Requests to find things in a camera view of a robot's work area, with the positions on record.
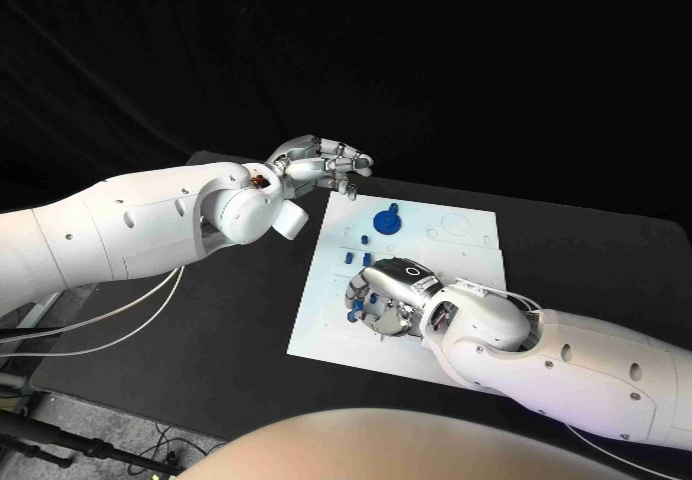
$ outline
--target small blue piece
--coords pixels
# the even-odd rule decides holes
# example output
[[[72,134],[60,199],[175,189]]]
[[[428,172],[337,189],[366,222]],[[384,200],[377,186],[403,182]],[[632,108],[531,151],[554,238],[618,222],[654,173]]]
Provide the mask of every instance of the small blue piece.
[[[392,203],[389,210],[383,210],[374,215],[371,225],[381,235],[393,235],[400,229],[399,206]]]
[[[348,316],[345,317],[345,318],[348,319],[348,322],[350,322],[350,323],[356,323],[356,322],[357,322],[356,312],[358,312],[361,309],[363,309],[363,301],[361,301],[361,300],[356,300],[356,301],[353,302],[353,310],[348,312]]]

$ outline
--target black background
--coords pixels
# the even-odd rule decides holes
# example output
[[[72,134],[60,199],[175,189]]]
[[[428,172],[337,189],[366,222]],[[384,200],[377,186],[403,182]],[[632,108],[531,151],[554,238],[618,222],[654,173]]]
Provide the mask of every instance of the black background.
[[[0,210],[309,133],[377,176],[686,226],[677,13],[495,10],[2,4]]]

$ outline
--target black table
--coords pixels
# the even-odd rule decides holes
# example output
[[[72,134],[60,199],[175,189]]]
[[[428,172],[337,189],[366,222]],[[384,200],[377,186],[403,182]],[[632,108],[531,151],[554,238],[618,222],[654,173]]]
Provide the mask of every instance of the black table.
[[[507,288],[544,308],[608,320],[692,349],[692,249],[676,224],[377,178],[356,183],[361,194],[495,212]],[[292,242],[269,231],[188,265],[152,324],[112,348],[47,358],[34,387],[223,439],[318,410],[418,410],[520,433],[640,476],[507,398],[286,355],[327,196],[318,189],[296,201],[309,221]],[[128,303],[161,278],[100,284],[79,319]],[[123,335],[167,290],[116,318],[64,334],[54,351]],[[595,441],[668,474],[692,472],[689,452]]]

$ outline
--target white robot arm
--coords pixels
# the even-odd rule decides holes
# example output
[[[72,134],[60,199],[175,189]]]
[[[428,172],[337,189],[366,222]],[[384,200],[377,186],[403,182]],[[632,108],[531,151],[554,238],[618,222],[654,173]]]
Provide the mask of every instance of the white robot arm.
[[[167,272],[253,242],[270,227],[292,240],[306,214],[289,199],[314,186],[354,199],[345,172],[367,176],[370,165],[351,147],[308,135],[265,163],[121,175],[0,215],[0,316],[66,288]]]
[[[410,260],[380,260],[350,281],[348,320],[419,335],[465,388],[602,437],[692,450],[692,353],[595,318],[521,312],[490,290],[464,279],[442,285]],[[381,314],[364,306],[370,293]]]

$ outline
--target blue object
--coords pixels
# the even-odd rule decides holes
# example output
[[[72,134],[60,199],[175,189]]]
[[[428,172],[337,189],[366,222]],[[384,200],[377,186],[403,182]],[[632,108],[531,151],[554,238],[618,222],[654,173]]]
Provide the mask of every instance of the blue object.
[[[399,206],[392,203],[389,210],[383,210],[374,215],[371,225],[381,235],[393,235],[400,229]]]
[[[356,301],[353,302],[353,310],[350,310],[348,316],[345,317],[345,318],[348,319],[348,322],[350,322],[350,323],[356,323],[356,322],[357,322],[356,312],[358,312],[361,309],[363,309],[363,301],[361,301],[361,300],[356,300]]]

